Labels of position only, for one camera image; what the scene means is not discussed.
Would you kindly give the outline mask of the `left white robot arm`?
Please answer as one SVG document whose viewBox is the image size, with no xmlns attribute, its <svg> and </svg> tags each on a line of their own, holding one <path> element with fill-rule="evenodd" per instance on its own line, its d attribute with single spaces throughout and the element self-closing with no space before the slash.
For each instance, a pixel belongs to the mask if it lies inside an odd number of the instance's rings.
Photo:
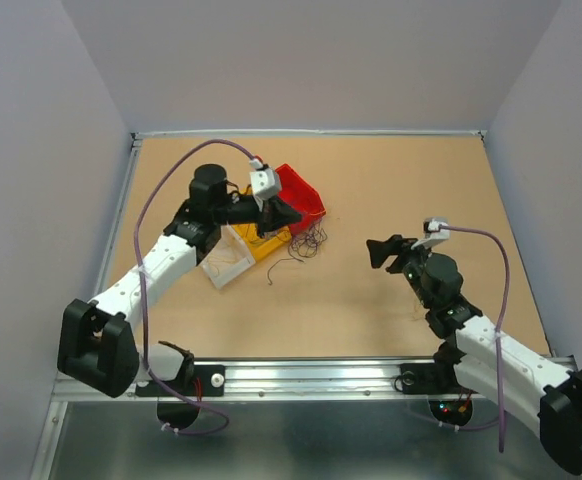
<svg viewBox="0 0 582 480">
<path fill-rule="evenodd" d="M 173 394 L 192 386 L 190 352 L 165 341 L 138 346 L 134 333 L 148 327 L 149 308 L 205 260 L 223 226 L 252 224 L 265 236 L 301 221 L 280 198 L 275 170 L 257 164 L 250 177 L 255 185 L 242 194 L 229 191 L 222 166 L 195 170 L 188 199 L 135 267 L 91 300 L 75 299 L 65 308 L 57 358 L 61 373 L 112 398 L 136 381 L 159 381 Z"/>
</svg>

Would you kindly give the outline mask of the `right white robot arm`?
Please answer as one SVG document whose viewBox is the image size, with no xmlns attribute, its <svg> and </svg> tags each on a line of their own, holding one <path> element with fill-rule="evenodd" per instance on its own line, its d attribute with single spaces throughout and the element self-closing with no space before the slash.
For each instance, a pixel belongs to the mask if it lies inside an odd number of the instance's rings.
<svg viewBox="0 0 582 480">
<path fill-rule="evenodd" d="M 443 341 L 432 381 L 489 399 L 500 418 L 512 416 L 531 430 L 558 466 L 582 474 L 582 368 L 558 364 L 498 329 L 462 294 L 456 262 L 432 252 L 442 240 L 437 234 L 425 240 L 393 235 L 366 242 L 372 268 L 405 277 Z"/>
</svg>

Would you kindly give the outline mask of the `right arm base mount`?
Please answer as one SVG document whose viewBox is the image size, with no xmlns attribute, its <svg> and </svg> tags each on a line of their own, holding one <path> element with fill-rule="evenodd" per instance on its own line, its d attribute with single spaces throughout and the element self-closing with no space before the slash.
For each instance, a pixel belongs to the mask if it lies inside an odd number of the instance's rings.
<svg viewBox="0 0 582 480">
<path fill-rule="evenodd" d="M 431 362 L 402 363 L 393 388 L 404 395 L 425 395 L 435 420 L 443 426 L 468 429 L 473 414 L 474 391 L 458 383 L 454 368 L 463 354 L 442 345 Z"/>
</svg>

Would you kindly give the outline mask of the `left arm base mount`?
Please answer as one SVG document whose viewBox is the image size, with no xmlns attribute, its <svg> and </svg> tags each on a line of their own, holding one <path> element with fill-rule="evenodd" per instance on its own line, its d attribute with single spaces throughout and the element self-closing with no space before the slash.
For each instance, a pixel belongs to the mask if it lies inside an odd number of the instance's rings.
<svg viewBox="0 0 582 480">
<path fill-rule="evenodd" d="M 230 425 L 226 413 L 203 401 L 208 395 L 224 395 L 226 367 L 211 363 L 198 366 L 195 355 L 174 343 L 160 341 L 149 347 L 136 376 L 136 394 L 156 397 L 161 429 L 175 436 L 219 433 Z"/>
</svg>

